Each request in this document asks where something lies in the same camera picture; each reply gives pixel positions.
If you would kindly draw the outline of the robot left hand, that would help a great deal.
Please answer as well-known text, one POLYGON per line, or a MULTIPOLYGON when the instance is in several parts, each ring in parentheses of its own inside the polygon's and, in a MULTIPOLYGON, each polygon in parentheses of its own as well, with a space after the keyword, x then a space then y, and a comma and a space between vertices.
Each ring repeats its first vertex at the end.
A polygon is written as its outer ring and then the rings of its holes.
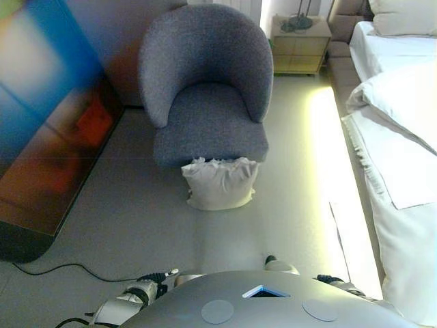
POLYGON ((167 272, 161 272, 161 273, 150 273, 147 275, 143 275, 137 279, 138 282, 142 281, 151 281, 157 284, 157 292, 155 298, 159 298, 163 296, 168 291, 168 285, 164 284, 163 282, 168 278, 175 276, 179 273, 179 269, 171 269, 167 272))

